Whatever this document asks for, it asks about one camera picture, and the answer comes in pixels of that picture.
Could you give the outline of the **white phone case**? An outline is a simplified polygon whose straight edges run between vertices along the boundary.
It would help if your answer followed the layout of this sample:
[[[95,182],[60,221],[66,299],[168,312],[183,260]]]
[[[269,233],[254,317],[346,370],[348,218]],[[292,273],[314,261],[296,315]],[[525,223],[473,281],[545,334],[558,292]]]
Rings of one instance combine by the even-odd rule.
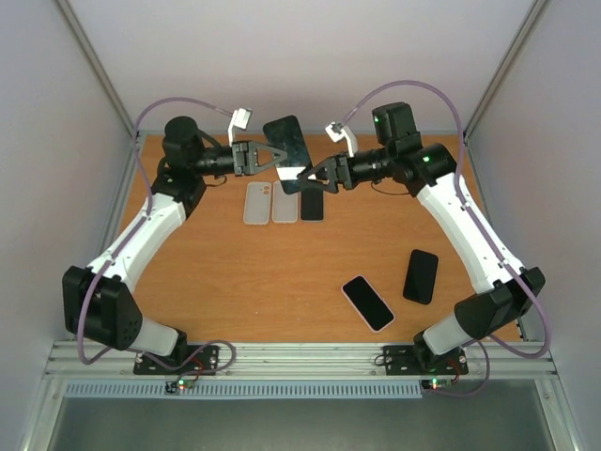
[[[282,183],[273,183],[271,219],[275,224],[293,224],[299,217],[299,195],[286,194]]]
[[[248,226],[264,226],[270,221],[271,184],[249,182],[246,188],[243,223]]]

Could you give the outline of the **black smartphone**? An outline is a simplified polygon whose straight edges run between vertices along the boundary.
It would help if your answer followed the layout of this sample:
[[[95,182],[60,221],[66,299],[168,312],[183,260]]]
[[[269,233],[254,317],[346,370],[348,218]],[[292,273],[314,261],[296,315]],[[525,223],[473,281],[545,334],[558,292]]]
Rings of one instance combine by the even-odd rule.
[[[304,222],[324,220],[324,196],[319,189],[306,189],[300,194],[300,218]]]

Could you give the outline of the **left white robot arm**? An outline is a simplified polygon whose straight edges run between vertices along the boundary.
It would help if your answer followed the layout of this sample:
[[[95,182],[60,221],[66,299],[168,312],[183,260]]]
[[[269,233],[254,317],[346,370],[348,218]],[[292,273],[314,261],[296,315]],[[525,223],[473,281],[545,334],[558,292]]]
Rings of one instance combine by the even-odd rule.
[[[65,322],[77,338],[85,365],[86,339],[106,350],[143,352],[168,374],[189,363],[184,332],[143,315],[133,299],[147,264],[170,235],[192,215],[207,190],[206,176],[250,176],[291,154],[290,147],[270,138],[229,140],[223,146],[201,131],[190,117],[175,117],[164,128],[163,158],[146,201],[118,238],[87,266],[70,267],[62,279]]]

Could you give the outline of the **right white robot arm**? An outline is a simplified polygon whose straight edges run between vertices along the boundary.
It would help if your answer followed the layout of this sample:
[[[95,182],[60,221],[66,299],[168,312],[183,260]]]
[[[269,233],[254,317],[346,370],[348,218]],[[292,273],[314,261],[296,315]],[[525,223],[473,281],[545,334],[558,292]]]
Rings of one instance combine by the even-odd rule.
[[[345,140],[348,150],[303,169],[297,178],[303,188],[333,194],[391,178],[436,220],[463,263],[474,293],[457,303],[452,314],[414,336],[415,364],[431,373],[459,347],[492,336],[539,308],[537,296],[546,278],[539,268],[526,268],[506,248],[473,201],[450,151],[442,144],[423,144],[407,103],[379,106],[372,119],[377,149],[360,151],[350,128],[332,123],[328,135],[334,142]]]

